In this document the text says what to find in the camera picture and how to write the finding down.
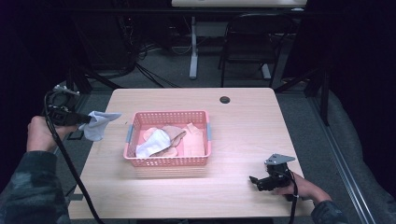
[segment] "black chair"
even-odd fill
[[[291,18],[279,14],[246,13],[229,21],[219,60],[221,87],[224,86],[225,64],[273,64],[269,87],[272,87],[284,37],[294,29]]]

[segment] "metal stand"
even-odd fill
[[[305,73],[304,75],[302,75],[300,77],[296,77],[292,81],[276,88],[275,93],[280,93],[282,91],[285,91],[288,88],[296,85],[297,83],[305,80],[306,78],[311,79],[304,90],[304,94],[306,97],[316,96],[318,93],[318,90],[321,87],[319,114],[320,114],[320,117],[322,118],[324,124],[326,126],[329,126],[328,107],[329,107],[330,74],[325,69],[314,69],[308,73]]]

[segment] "white towel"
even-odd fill
[[[171,139],[169,135],[161,129],[157,129],[149,137],[149,139],[136,147],[137,158],[148,158],[154,153],[162,151],[171,146]]]
[[[84,135],[88,140],[97,142],[103,139],[107,124],[121,116],[121,113],[103,113],[92,111],[89,114],[92,118],[90,123],[82,124],[78,127],[80,131],[84,131]]]

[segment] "desk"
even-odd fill
[[[223,104],[219,98],[228,96]],[[131,117],[138,111],[206,110],[212,154],[206,166],[133,167],[122,157]],[[296,158],[271,89],[115,90],[106,112],[122,116],[92,145],[81,179],[101,218],[288,217],[291,203],[258,191],[249,176],[265,178],[273,153]],[[298,159],[289,168],[302,175]],[[296,216],[314,205],[299,201]],[[71,218],[92,218],[88,205],[72,201]]]
[[[306,0],[172,0],[172,7],[281,7],[281,8],[298,8],[305,7]],[[226,23],[221,26],[216,26],[221,36],[224,35]],[[196,27],[198,24],[195,17],[191,20],[191,64],[190,64],[190,79],[197,78],[198,66],[198,49],[197,49],[197,33]],[[263,73],[269,74],[268,67],[263,70]]]

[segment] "gray carpet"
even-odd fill
[[[220,70],[217,69],[219,62],[219,46],[214,44],[215,40],[207,39],[199,48],[198,78],[189,79],[190,54],[176,54],[174,52],[155,49],[148,52],[144,60],[139,64],[151,72],[166,78],[183,88],[189,87],[219,87]],[[287,59],[288,46],[284,48],[280,69]],[[249,66],[229,66],[230,73],[239,71],[243,76],[259,76],[253,74],[255,70]],[[114,72],[103,73],[104,76]],[[124,88],[159,88],[137,70],[124,77],[111,79]],[[92,94],[87,96],[80,112],[89,113],[92,110],[105,111],[112,90],[100,82],[90,79],[93,86]],[[280,75],[276,76],[275,87],[281,85]],[[266,87],[268,81],[226,81],[225,87]],[[297,85],[287,92],[278,94],[280,108],[285,118],[292,143],[302,165],[306,178],[328,191],[334,201],[348,216],[350,223],[362,223],[359,214],[349,196],[347,188],[334,164],[331,145],[325,132],[317,119],[318,111],[312,106],[316,99],[304,97],[302,89],[304,83]],[[361,145],[353,125],[342,105],[334,96],[330,96],[329,104],[330,130],[346,158],[361,194],[369,207],[375,223],[396,223],[396,205],[394,200],[375,182],[375,178],[364,164],[361,158]],[[92,143],[85,139],[78,141],[65,141],[72,161],[79,172],[83,169]],[[64,192],[69,191],[75,181],[65,165],[62,155],[59,156],[58,174],[61,177]],[[105,220],[106,223],[132,223],[134,220]],[[288,223],[287,217],[274,218],[275,224]],[[95,223],[93,220],[73,220],[73,223]],[[294,223],[313,223],[310,217],[297,217]]]

